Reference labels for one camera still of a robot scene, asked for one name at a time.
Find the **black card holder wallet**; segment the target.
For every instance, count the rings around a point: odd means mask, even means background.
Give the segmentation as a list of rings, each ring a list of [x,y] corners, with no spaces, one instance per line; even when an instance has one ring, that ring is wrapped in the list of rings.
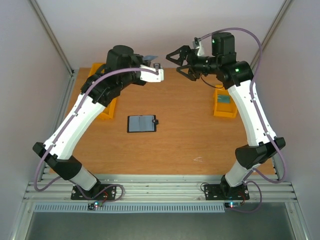
[[[130,115],[127,117],[127,133],[156,132],[158,124],[156,115]]]

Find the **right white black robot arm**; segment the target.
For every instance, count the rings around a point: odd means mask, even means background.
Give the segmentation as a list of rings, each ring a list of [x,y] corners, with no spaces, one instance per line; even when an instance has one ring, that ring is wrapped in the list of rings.
[[[221,177],[220,184],[210,186],[208,193],[223,200],[233,200],[245,189],[243,181],[285,145],[269,125],[254,83],[254,74],[246,61],[238,61],[235,37],[230,32],[211,34],[211,56],[201,53],[201,38],[194,47],[183,45],[166,55],[177,65],[177,72],[191,81],[215,75],[234,101],[247,136],[247,144],[235,150],[236,161]]]

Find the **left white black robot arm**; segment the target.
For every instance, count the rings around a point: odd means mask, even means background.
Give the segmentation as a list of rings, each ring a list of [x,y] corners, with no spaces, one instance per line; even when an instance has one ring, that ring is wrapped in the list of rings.
[[[131,47],[114,46],[108,51],[106,62],[87,78],[76,103],[53,135],[32,147],[60,178],[78,185],[89,199],[100,195],[100,182],[73,156],[73,151],[93,120],[124,88],[145,85],[141,68],[148,66],[150,63]]]

